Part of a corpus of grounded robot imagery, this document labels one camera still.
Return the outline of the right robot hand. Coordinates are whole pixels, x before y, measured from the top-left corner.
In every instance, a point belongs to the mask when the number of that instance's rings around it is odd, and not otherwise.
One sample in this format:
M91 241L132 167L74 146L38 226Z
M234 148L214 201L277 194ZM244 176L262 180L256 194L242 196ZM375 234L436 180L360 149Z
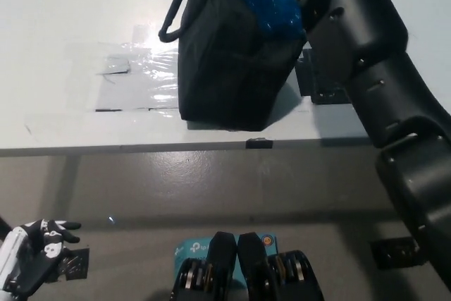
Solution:
M350 48L340 31L345 14L339 0L299 0L304 29L321 70L332 80L345 83L352 74Z

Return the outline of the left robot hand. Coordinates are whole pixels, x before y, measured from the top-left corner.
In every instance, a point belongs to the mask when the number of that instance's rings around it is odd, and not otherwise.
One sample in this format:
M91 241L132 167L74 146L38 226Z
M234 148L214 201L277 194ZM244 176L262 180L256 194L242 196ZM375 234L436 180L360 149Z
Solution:
M25 231L31 257L19 264L20 272L8 283L14 297L26 300L56 271L66 254L64 243L80 242L79 237L71 232L81 228L81 224L42 219L20 228Z

